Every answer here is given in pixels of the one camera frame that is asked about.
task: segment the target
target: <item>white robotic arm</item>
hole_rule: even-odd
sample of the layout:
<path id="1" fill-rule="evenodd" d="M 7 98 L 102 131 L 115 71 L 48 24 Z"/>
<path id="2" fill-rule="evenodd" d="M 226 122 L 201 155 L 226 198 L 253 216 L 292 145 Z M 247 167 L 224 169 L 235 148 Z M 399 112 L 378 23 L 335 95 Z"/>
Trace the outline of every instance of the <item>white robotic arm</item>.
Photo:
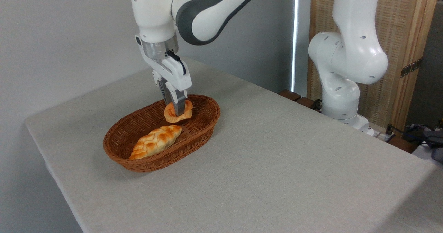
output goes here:
<path id="1" fill-rule="evenodd" d="M 250 0 L 132 0 L 139 25 L 137 43 L 166 104 L 184 112 L 186 90 L 192 85 L 186 64 L 175 54 L 176 29 L 193 45 L 214 41 L 227 22 Z"/>
<path id="2" fill-rule="evenodd" d="M 388 67 L 375 32 L 377 1 L 334 0 L 333 18 L 340 33 L 319 33 L 309 45 L 322 84 L 322 113 L 363 132 L 368 132 L 369 123 L 357 114 L 356 82 L 373 84 Z"/>

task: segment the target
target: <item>wooden block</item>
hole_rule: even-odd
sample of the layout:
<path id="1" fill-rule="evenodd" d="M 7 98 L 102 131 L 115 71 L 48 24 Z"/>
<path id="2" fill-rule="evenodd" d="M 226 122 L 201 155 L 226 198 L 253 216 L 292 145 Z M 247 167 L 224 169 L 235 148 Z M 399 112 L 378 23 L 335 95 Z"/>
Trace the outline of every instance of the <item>wooden block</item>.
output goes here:
<path id="1" fill-rule="evenodd" d="M 311 99 L 307 99 L 306 97 L 302 97 L 296 101 L 298 104 L 302 104 L 305 107 L 312 108 L 314 101 Z"/>
<path id="2" fill-rule="evenodd" d="M 290 100 L 293 101 L 297 101 L 298 99 L 300 99 L 302 96 L 299 94 L 296 94 L 294 92 L 289 91 L 288 89 L 283 90 L 282 92 L 278 93 L 279 95 L 286 97 Z"/>
<path id="3" fill-rule="evenodd" d="M 402 149 L 405 152 L 413 153 L 413 151 L 417 148 L 416 145 L 407 142 L 406 140 L 402 139 L 400 135 L 395 135 L 394 138 L 389 140 L 389 144 Z"/>

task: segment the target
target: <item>bread roll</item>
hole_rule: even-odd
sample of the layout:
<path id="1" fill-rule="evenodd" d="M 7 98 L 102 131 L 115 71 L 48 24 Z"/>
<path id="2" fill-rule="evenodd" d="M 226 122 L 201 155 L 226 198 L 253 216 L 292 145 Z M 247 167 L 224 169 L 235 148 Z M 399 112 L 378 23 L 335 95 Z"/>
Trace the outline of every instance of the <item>bread roll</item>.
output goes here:
<path id="1" fill-rule="evenodd" d="M 175 143 L 182 133 L 182 127 L 171 125 L 154 129 L 148 135 L 141 137 L 133 148 L 129 160 L 141 159 L 157 154 Z"/>
<path id="2" fill-rule="evenodd" d="M 168 105 L 166 105 L 165 108 L 165 119 L 169 123 L 177 123 L 181 120 L 191 118 L 192 117 L 192 102 L 185 100 L 185 112 L 177 117 L 174 109 L 174 104 L 171 102 Z"/>

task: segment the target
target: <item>braided bread loaf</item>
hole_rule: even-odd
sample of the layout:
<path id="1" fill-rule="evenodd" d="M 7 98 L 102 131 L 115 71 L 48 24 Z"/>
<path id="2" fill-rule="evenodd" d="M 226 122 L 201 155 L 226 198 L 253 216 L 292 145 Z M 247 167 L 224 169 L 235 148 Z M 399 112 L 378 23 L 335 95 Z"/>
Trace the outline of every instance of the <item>braided bread loaf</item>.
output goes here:
<path id="1" fill-rule="evenodd" d="M 133 148 L 129 160 L 141 159 L 157 154 L 175 143 L 182 133 L 182 127 L 171 125 L 154 129 L 148 135 L 141 137 Z"/>

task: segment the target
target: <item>wicker basket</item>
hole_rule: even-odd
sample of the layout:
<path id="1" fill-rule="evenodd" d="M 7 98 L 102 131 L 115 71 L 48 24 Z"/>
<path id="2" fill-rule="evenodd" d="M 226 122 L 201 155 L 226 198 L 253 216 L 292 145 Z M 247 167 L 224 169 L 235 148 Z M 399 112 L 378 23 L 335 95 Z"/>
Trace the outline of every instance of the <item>wicker basket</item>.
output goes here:
<path id="1" fill-rule="evenodd" d="M 197 150 L 211 137 L 220 117 L 220 107 L 207 96 L 189 95 L 188 100 L 193 104 L 192 117 L 175 123 L 182 127 L 182 133 L 174 145 L 150 157 L 128 160 L 139 138 L 151 130 L 171 125 L 163 115 L 166 104 L 160 100 L 115 123 L 103 140 L 106 154 L 128 170 L 150 172 L 167 167 Z"/>

